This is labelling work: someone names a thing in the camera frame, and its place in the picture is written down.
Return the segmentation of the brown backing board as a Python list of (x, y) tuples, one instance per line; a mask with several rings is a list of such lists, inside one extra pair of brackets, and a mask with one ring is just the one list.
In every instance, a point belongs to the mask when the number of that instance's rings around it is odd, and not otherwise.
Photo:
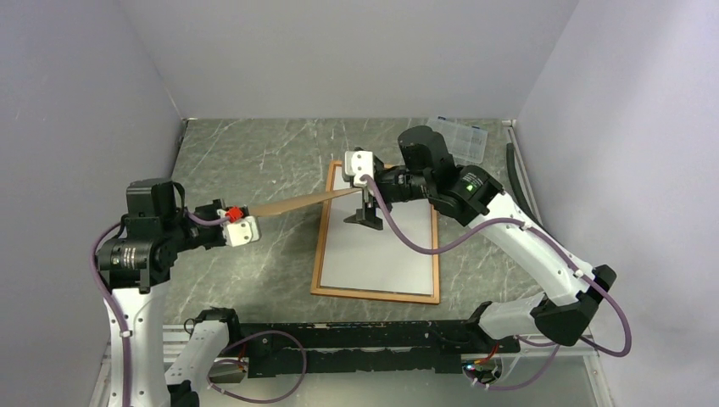
[(255, 217), (269, 217), (281, 215), (286, 212), (294, 211), (315, 204), (322, 204), (325, 201), (330, 201), (334, 198), (340, 198), (360, 191), (360, 188), (350, 187), (341, 190), (324, 191), (303, 196), (297, 196), (281, 201), (276, 201), (273, 203), (264, 203), (255, 206), (248, 206), (247, 214)]

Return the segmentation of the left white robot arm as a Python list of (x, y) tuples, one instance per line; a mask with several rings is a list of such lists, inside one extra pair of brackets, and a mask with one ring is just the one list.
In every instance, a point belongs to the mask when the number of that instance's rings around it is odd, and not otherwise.
[(242, 347), (232, 309), (211, 308), (193, 319), (189, 342), (164, 367), (163, 318), (170, 270), (179, 253), (223, 245), (217, 204), (194, 220), (183, 187), (170, 179), (134, 181), (118, 234), (104, 233), (90, 256), (109, 316), (111, 406), (198, 406), (199, 388), (215, 358)]

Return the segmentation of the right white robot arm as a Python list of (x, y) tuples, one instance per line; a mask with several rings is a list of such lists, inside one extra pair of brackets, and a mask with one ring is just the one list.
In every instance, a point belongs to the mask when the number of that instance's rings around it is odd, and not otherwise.
[(474, 350), (485, 352), (500, 339), (533, 334), (562, 346), (582, 341), (616, 273), (562, 247), (484, 169), (458, 164), (443, 135), (431, 127), (409, 128), (399, 135), (398, 145), (403, 162), (390, 167), (362, 148), (345, 153), (343, 179), (363, 191), (361, 207), (346, 222), (375, 230), (389, 226), (399, 234), (389, 217), (393, 204), (425, 200), (469, 231), (441, 248), (423, 248), (400, 235), (408, 247), (441, 254), (480, 234), (527, 272), (541, 293), (479, 305), (466, 322), (466, 340)]

